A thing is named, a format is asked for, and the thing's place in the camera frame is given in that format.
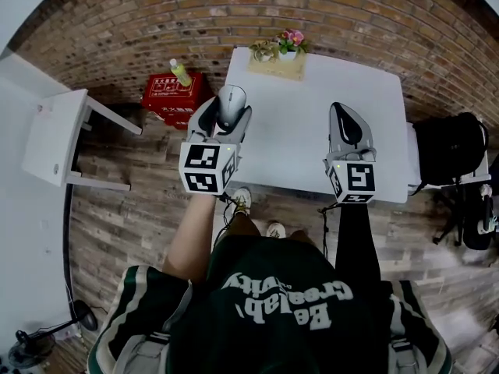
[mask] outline chair leg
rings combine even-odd
[[[449,218],[447,223],[445,224],[444,230],[442,231],[442,235],[440,237],[435,237],[434,238],[434,244],[438,245],[440,241],[442,241],[455,227],[456,225],[456,220],[454,218],[454,214]]]
[[[435,203],[443,203],[451,211],[453,211],[455,208],[455,204],[441,192],[438,192],[434,195],[434,201]]]
[[[92,97],[87,97],[87,105],[94,111],[98,112],[102,116],[105,116],[107,119],[129,130],[130,132],[135,134],[142,134],[142,129],[139,126],[135,126],[132,122],[122,118],[118,114],[111,111],[109,108],[94,100]]]
[[[462,244],[462,229],[464,227],[464,189],[462,185],[457,185],[458,194],[455,199],[455,219],[458,225],[458,241],[454,243],[455,246]]]
[[[74,175],[72,172],[71,175],[66,176],[65,181],[69,184],[74,185],[86,185],[88,187],[95,187],[97,189],[110,189],[110,190],[119,190],[119,191],[130,191],[130,184],[122,184],[115,182],[104,182],[102,180],[97,180],[95,178],[83,178],[78,175]]]

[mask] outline pink flower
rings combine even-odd
[[[289,40],[293,41],[293,44],[295,46],[299,46],[299,44],[303,41],[305,37],[299,30],[293,30],[292,31],[292,36],[289,38]]]

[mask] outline red box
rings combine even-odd
[[[187,129],[189,118],[203,102],[214,96],[203,73],[190,73],[193,82],[180,84],[172,73],[151,75],[142,106],[155,112],[166,125]]]

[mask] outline plastic bottle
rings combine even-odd
[[[184,87],[190,86],[190,84],[193,82],[193,79],[186,72],[184,65],[179,64],[174,58],[170,60],[170,65],[172,66],[172,73],[177,76],[180,84]]]

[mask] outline black t-shirt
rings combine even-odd
[[[370,306],[312,245],[228,237],[172,329],[168,372],[386,372],[389,321]]]

